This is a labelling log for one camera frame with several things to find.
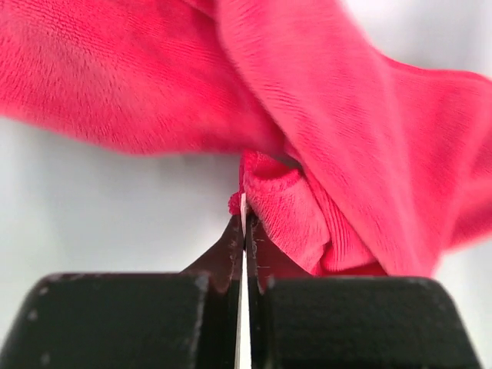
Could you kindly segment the pink red towel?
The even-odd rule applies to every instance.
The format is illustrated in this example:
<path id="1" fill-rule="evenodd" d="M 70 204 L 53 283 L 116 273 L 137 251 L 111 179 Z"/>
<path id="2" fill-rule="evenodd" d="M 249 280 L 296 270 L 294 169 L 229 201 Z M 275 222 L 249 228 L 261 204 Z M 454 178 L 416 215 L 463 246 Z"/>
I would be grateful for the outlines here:
<path id="1" fill-rule="evenodd" d="M 428 276 L 491 232 L 491 83 L 382 55 L 337 1 L 3 1 L 1 112 L 112 150 L 240 152 L 315 274 Z"/>

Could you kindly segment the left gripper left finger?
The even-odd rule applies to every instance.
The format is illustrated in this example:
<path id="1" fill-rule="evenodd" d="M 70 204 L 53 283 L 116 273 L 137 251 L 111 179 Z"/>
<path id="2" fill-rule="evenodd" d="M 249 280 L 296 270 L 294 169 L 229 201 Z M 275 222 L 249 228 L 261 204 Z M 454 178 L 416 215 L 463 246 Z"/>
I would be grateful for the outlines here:
<path id="1" fill-rule="evenodd" d="M 243 234 L 178 273 L 70 273 L 27 294 L 1 350 L 3 368 L 235 368 Z"/>

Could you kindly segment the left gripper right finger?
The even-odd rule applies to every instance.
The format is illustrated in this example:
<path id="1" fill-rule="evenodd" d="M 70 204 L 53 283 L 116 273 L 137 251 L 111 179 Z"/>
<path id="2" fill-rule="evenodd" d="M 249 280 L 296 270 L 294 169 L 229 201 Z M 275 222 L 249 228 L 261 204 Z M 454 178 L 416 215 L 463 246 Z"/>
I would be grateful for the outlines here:
<path id="1" fill-rule="evenodd" d="M 449 294 L 427 278 L 316 278 L 250 215 L 245 228 L 255 368 L 478 368 Z"/>

